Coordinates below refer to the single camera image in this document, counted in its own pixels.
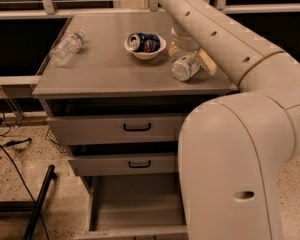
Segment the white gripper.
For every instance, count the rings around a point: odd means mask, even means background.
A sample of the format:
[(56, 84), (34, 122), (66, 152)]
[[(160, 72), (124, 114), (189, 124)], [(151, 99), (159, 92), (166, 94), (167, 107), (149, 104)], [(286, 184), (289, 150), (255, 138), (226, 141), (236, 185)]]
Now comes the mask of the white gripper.
[[(195, 51), (200, 48), (199, 44), (191, 37), (178, 34), (175, 28), (171, 29), (173, 41), (169, 45), (168, 54), (173, 56), (180, 51)], [(200, 49), (197, 58), (202, 67), (210, 74), (214, 75), (217, 70), (217, 65), (213, 59), (203, 50)]]

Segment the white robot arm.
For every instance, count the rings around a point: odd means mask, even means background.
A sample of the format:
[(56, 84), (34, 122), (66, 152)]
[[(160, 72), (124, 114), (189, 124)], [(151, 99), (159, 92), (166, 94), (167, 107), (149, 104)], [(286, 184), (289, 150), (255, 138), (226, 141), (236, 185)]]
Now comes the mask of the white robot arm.
[(300, 63), (203, 0), (158, 1), (239, 89), (181, 128), (189, 240), (284, 240), (277, 178), (300, 155)]

